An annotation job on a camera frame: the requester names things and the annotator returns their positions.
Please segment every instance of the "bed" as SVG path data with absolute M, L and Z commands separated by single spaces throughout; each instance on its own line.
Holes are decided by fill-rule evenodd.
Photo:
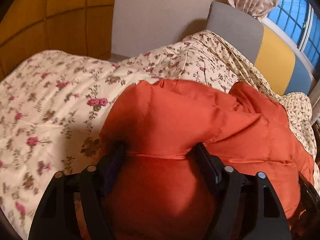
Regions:
M 97 163 L 100 129 L 121 92 L 162 78 L 193 80 L 223 92 L 247 82 L 285 107 L 291 131 L 316 157 L 308 97 L 274 93 L 248 59 L 211 31 L 119 63 L 46 50 L 0 84 L 0 206 L 23 239 L 53 174 Z M 316 165 L 314 179 L 320 192 Z

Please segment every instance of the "wall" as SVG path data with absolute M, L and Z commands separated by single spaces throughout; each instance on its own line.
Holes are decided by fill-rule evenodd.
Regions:
M 116 0 L 113 54 L 134 57 L 205 29 L 210 4 L 227 0 Z

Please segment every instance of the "orange fabric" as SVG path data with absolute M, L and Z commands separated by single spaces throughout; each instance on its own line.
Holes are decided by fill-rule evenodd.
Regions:
M 284 108 L 238 82 L 229 94 L 192 81 L 142 81 L 115 102 L 100 133 L 128 154 L 107 216 L 119 240 L 202 239 L 215 210 L 193 155 L 210 154 L 239 172 L 264 171 L 286 216 L 300 201 L 298 173 L 313 183 L 313 159 L 289 129 Z

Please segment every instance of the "headboard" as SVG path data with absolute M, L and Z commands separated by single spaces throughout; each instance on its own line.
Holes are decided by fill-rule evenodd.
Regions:
M 0 19 L 6 13 L 0 22 L 0 80 L 46 49 L 110 57 L 115 0 L 1 1 Z
M 292 49 L 266 25 L 230 5 L 213 2 L 207 29 L 250 60 L 275 93 L 309 93 L 310 73 Z

